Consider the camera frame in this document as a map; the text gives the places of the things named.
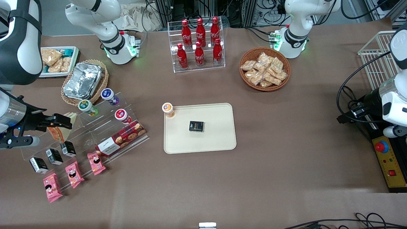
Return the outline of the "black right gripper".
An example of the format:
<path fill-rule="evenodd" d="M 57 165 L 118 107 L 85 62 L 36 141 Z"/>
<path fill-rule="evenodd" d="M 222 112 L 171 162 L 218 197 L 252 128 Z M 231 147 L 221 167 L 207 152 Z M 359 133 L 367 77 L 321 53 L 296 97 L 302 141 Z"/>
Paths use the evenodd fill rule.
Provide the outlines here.
<path fill-rule="evenodd" d="M 16 109 L 17 123 L 15 129 L 22 131 L 46 132 L 47 128 L 72 129 L 71 118 L 62 114 L 44 115 L 42 111 L 34 111 L 27 106 L 19 106 Z"/>

